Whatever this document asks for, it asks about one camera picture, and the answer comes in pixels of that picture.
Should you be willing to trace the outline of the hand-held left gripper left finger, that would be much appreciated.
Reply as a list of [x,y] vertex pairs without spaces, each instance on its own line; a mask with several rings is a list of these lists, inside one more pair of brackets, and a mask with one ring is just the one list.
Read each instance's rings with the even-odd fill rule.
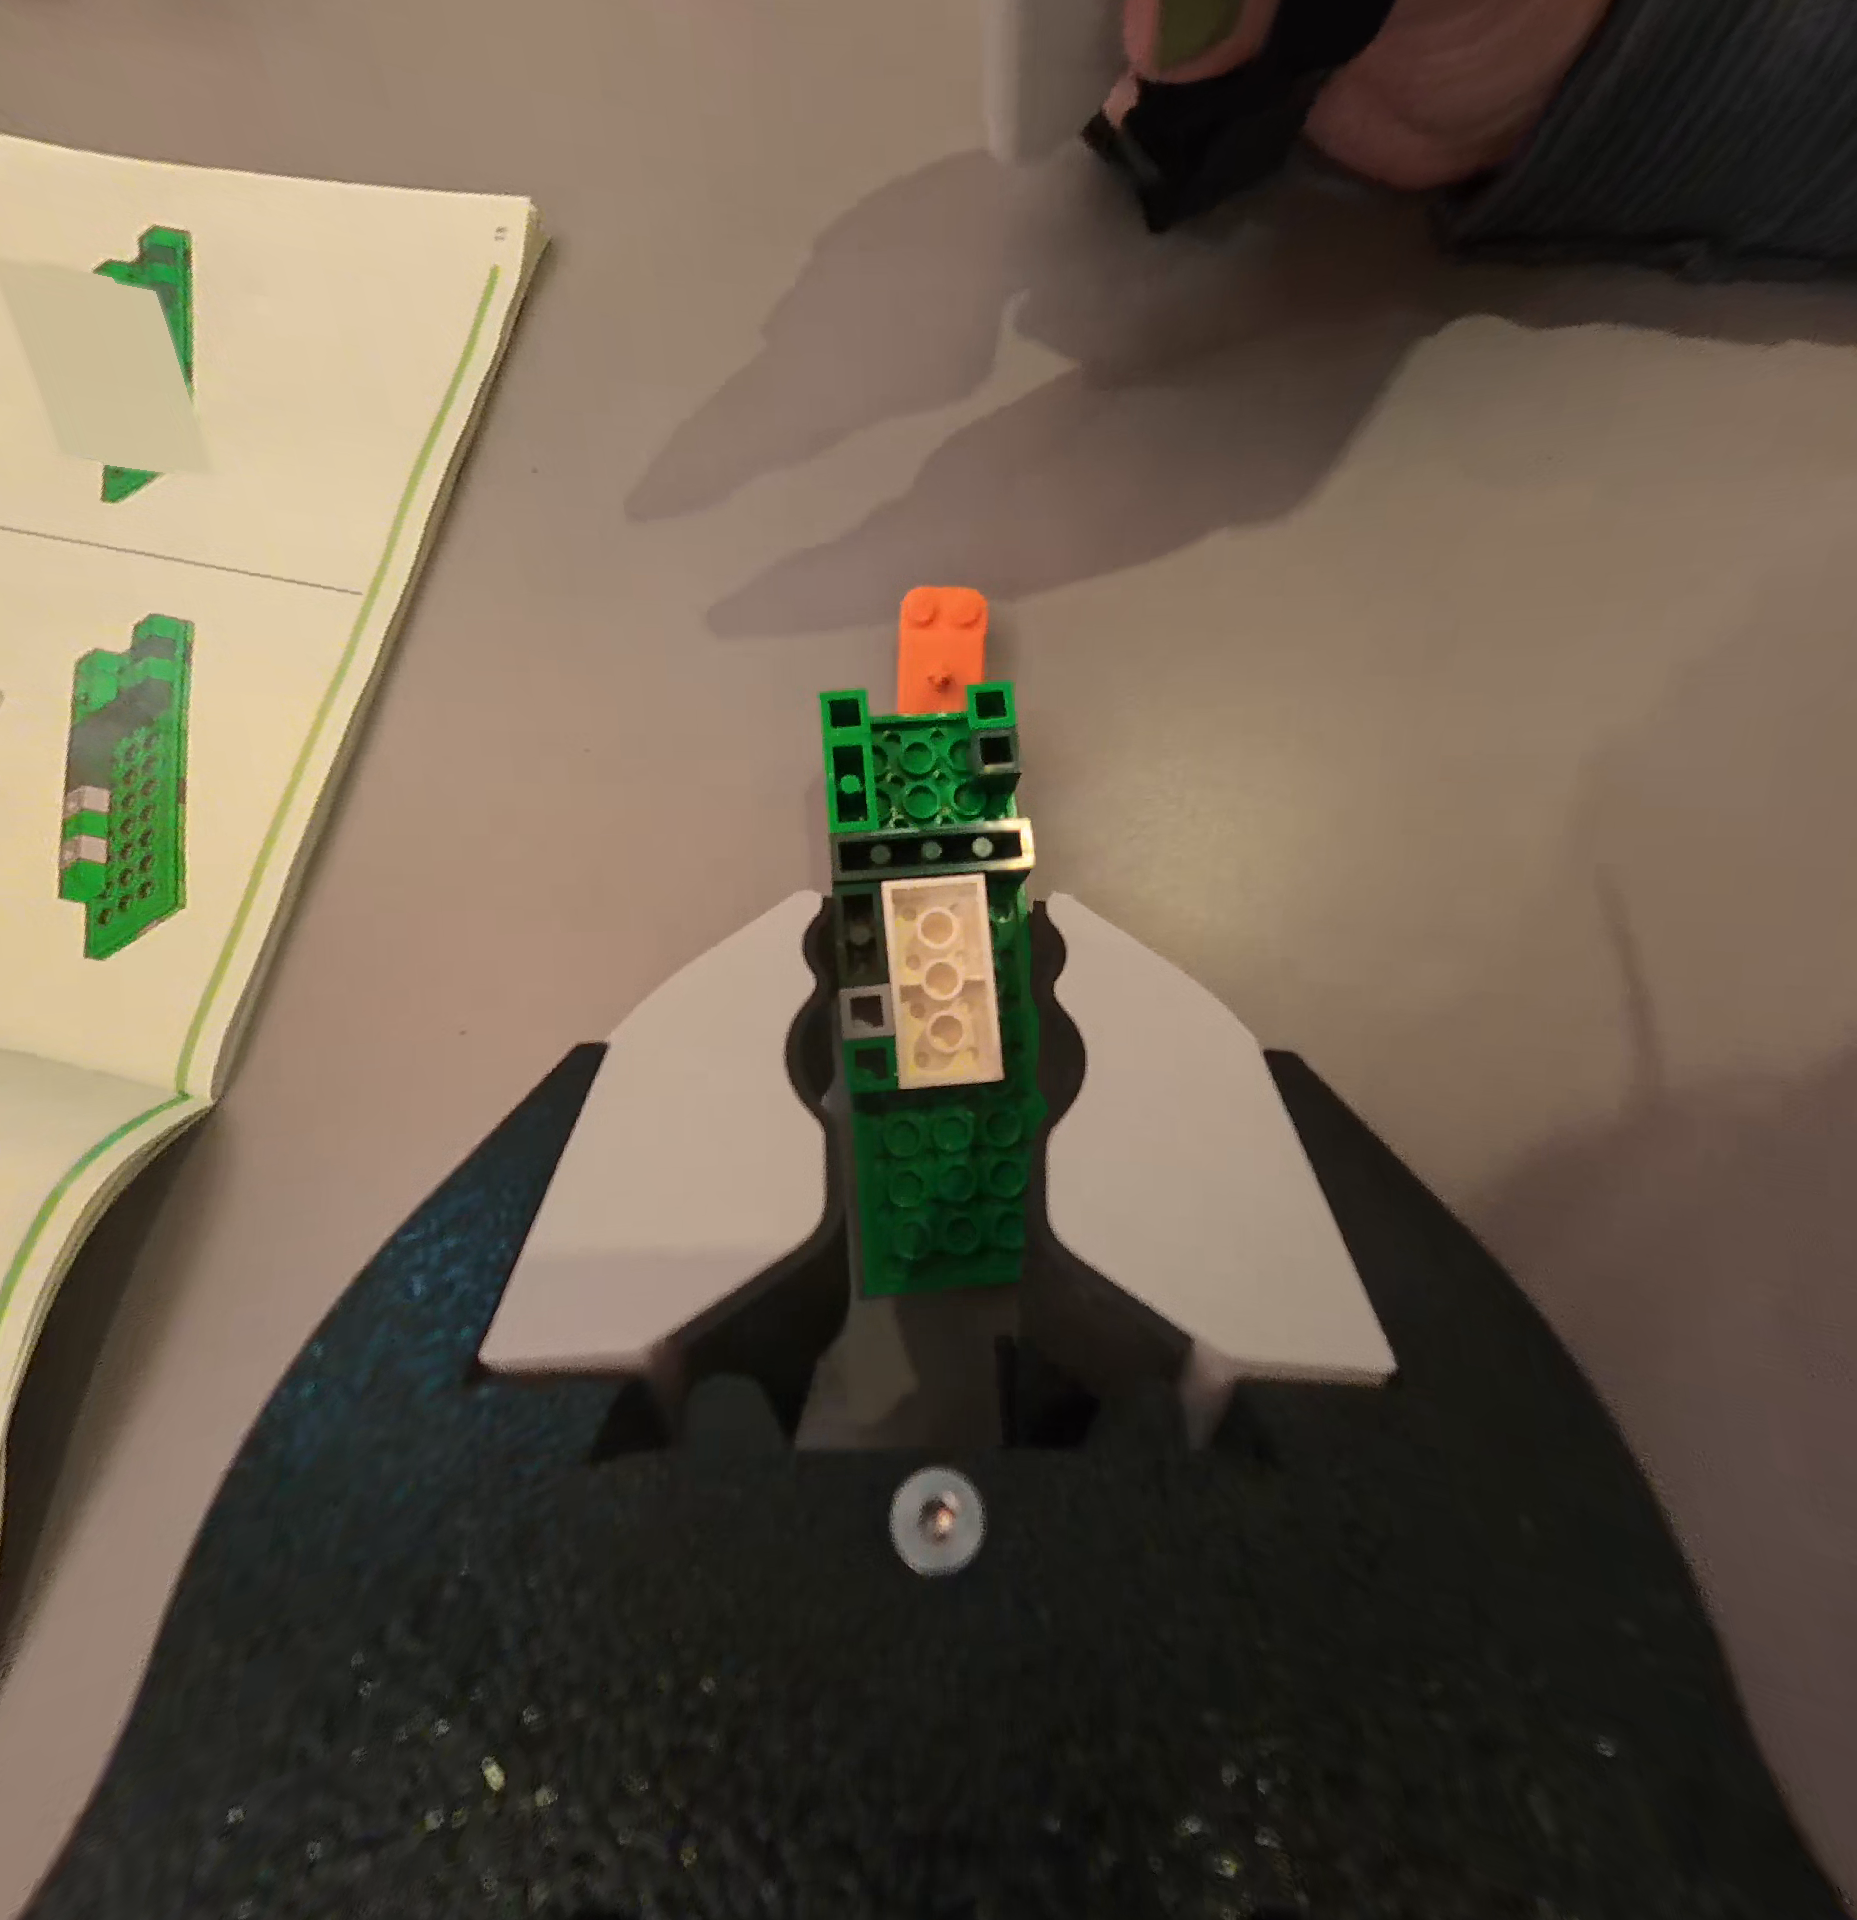
[[813,1377],[846,1312],[826,910],[799,890],[611,1035],[481,1357],[504,1377]]

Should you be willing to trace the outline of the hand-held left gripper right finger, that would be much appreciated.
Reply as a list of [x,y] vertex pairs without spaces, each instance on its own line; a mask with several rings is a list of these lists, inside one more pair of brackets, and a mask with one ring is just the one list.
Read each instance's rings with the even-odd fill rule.
[[1061,1245],[1185,1341],[1183,1385],[1382,1385],[1397,1361],[1262,1046],[1212,992],[1052,894],[1082,1088],[1046,1149]]

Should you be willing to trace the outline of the green toy brick assembly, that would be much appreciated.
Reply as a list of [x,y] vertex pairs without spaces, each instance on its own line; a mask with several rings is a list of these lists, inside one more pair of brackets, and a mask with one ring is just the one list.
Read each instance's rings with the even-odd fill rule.
[[1015,688],[819,719],[861,1291],[1012,1286],[1044,1122]]

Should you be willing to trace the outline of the orange toy brick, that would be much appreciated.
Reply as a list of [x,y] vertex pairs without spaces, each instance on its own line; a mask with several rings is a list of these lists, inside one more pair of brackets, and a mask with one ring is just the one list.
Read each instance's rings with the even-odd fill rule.
[[988,600],[976,588],[914,587],[898,605],[893,712],[965,712],[988,681]]

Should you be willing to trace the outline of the person's right hand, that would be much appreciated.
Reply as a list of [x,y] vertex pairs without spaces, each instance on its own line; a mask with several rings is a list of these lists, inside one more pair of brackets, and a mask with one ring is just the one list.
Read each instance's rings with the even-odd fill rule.
[[[1129,2],[1127,72],[1104,99],[1118,125],[1140,83],[1197,85],[1261,52],[1277,2]],[[1610,13],[1609,2],[1399,2],[1369,48],[1325,83],[1305,147],[1387,189],[1431,190],[1502,167]]]

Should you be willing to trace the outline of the toy brick instruction booklet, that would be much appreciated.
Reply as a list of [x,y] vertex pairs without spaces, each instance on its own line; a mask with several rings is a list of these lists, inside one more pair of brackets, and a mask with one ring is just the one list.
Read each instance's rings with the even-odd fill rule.
[[0,1527],[46,1314],[224,1091],[540,251],[520,199],[0,135]]

